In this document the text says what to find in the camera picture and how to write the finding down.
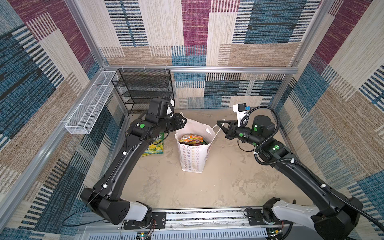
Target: white mesh basket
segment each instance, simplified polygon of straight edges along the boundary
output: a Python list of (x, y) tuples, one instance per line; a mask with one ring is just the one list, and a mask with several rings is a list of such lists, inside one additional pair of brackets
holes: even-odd
[(98, 76), (65, 125), (70, 134), (89, 134), (91, 132), (111, 94), (112, 80), (118, 80), (114, 71), (104, 71)]

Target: floor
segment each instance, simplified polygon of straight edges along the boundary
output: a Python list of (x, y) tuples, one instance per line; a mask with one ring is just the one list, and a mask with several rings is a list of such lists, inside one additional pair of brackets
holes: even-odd
[[(175, 110), (201, 123), (214, 126), (217, 120), (235, 120), (232, 109)], [(269, 110), (255, 111), (266, 115)], [(284, 143), (280, 133), (275, 139)], [(251, 152), (243, 152), (237, 141), (228, 140), (221, 131), (199, 173), (181, 169), (177, 142), (170, 135), (164, 143), (164, 154), (141, 157), (130, 174), (121, 198), (140, 201), (155, 209), (191, 207), (261, 206), (272, 197), (297, 204), (312, 204), (311, 200), (286, 176), (269, 166), (259, 165)], [(240, 143), (243, 149), (251, 146)]]

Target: aluminum frame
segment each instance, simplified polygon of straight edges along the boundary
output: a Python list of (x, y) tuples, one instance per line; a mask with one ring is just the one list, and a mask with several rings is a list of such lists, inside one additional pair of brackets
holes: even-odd
[(232, 67), (232, 66), (166, 66), (166, 65), (111, 65), (105, 66), (106, 71), (120, 68), (169, 69), (172, 73), (276, 73), (295, 74), (296, 67)]

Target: black cable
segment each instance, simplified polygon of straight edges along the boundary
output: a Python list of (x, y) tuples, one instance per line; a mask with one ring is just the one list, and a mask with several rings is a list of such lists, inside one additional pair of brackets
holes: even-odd
[(162, 141), (164, 141), (168, 136), (169, 136), (169, 133), (167, 134), (167, 136), (166, 136), (163, 140), (161, 140), (160, 142), (158, 142), (158, 143), (156, 143), (156, 144), (154, 144), (154, 142), (155, 142), (155, 140), (156, 140), (156, 139), (154, 139), (154, 140), (152, 141), (152, 144), (153, 144), (153, 145), (158, 145), (158, 144), (160, 144)]
[(251, 208), (251, 207), (247, 207), (246, 209), (244, 209), (244, 210), (243, 210), (243, 214), (244, 214), (244, 216), (246, 216), (246, 217), (248, 217), (248, 218), (251, 218), (251, 217), (254, 218), (254, 216), (249, 216), (249, 215), (245, 214), (245, 211), (247, 211), (248, 209), (253, 209), (253, 208)]
[[(249, 119), (249, 115), (255, 111), (256, 109), (259, 109), (259, 108), (267, 108), (269, 110), (271, 110), (271, 112), (275, 115), (276, 117), (276, 128), (275, 130), (273, 131), (273, 133), (271, 135), (269, 135), (267, 138), (265, 138), (255, 149), (255, 160), (257, 163), (261, 164), (261, 165), (273, 165), (273, 164), (276, 164), (276, 163), (279, 163), (279, 162), (283, 162), (283, 161), (291, 161), (293, 160), (292, 158), (290, 157), (284, 157), (284, 158), (280, 158), (279, 160), (276, 160), (276, 161), (273, 161), (273, 162), (262, 162), (258, 159), (257, 157), (257, 154), (259, 153), (260, 151), (260, 148), (266, 143), (268, 142), (271, 138), (273, 138), (273, 136), (279, 131), (279, 128), (280, 128), (280, 117), (279, 115), (276, 113), (276, 111), (269, 107), (269, 106), (258, 106), (258, 107), (255, 107), (253, 109), (251, 109), (249, 111), (249, 113), (243, 117), (243, 119), (241, 119), (241, 123), (243, 121), (245, 121), (245, 125), (247, 125), (248, 123), (248, 119)], [(322, 185), (324, 184), (324, 182), (319, 179), (319, 177), (314, 174), (307, 166), (305, 166), (303, 163), (299, 162), (299, 161), (294, 161), (295, 164), (301, 166), (319, 185)], [(374, 217), (372, 217), (371, 215), (369, 215), (368, 213), (366, 213), (365, 211), (363, 210), (360, 210), (358, 209), (357, 207), (355, 207), (354, 205), (350, 204), (347, 200), (345, 199), (342, 199), (341, 197), (339, 197), (338, 195), (336, 195), (333, 191), (332, 191), (332, 188), (327, 188), (327, 187), (323, 187), (322, 188), (325, 192), (331, 194), (332, 196), (334, 196), (335, 198), (339, 199), (340, 201), (342, 201), (343, 203), (345, 203), (347, 206), (349, 206), (350, 208), (352, 208), (354, 211), (360, 213), (362, 216), (364, 216), (365, 218), (367, 218), (368, 220), (370, 220), (372, 223), (374, 223), (382, 232), (384, 232), (384, 225), (382, 225), (378, 220), (376, 220)]]
[(291, 230), (292, 230), (292, 227), (293, 227), (293, 222), (291, 221), (291, 223), (289, 224), (289, 227), (288, 227), (287, 232), (284, 234), (284, 236), (283, 236), (280, 240), (284, 240), (284, 239), (288, 236), (288, 234), (289, 234), (289, 233), (291, 232)]
[(97, 220), (97, 221), (93, 221), (93, 222), (87, 222), (87, 223), (81, 223), (81, 224), (77, 224), (77, 225), (65, 225), (64, 222), (65, 220), (67, 220), (68, 218), (72, 217), (73, 215), (75, 215), (76, 213), (80, 212), (81, 210), (83, 210), (86, 206), (88, 206), (98, 195), (99, 193), (103, 190), (103, 188), (100, 189), (100, 191), (86, 204), (84, 205), (82, 208), (80, 208), (79, 210), (77, 210), (76, 212), (72, 213), (71, 215), (69, 215), (68, 217), (66, 217), (62, 222), (61, 222), (61, 225), (63, 225), (64, 227), (77, 227), (77, 226), (82, 226), (82, 225), (86, 225), (86, 224), (90, 224), (90, 223), (95, 223), (95, 222), (100, 222), (100, 221), (104, 221), (105, 219), (101, 219), (101, 220)]
[(124, 222), (125, 222), (125, 220), (122, 221), (121, 228), (120, 228), (120, 238), (121, 238), (121, 240), (123, 240), (123, 239), (122, 239), (122, 233), (121, 233), (121, 230), (122, 230), (122, 226), (124, 225)]
[(239, 141), (240, 141), (240, 139), (237, 140), (237, 145), (238, 145), (239, 148), (240, 148), (241, 150), (243, 150), (244, 152), (253, 152), (253, 150), (255, 149), (255, 147), (253, 147), (253, 149), (251, 149), (251, 150), (249, 150), (249, 151), (246, 151), (246, 150), (244, 150), (244, 149), (242, 149), (242, 148), (240, 147)]
[(139, 115), (138, 119), (141, 119), (146, 113), (147, 113), (147, 112), (142, 112), (142, 113)]

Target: bag handle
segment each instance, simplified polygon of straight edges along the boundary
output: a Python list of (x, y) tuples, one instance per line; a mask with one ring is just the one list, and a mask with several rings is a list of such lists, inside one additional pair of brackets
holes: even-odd
[(212, 142), (215, 140), (216, 136), (218, 135), (218, 133), (220, 132), (221, 128), (219, 128), (219, 130), (217, 131), (217, 133), (215, 134), (215, 137), (213, 138)]

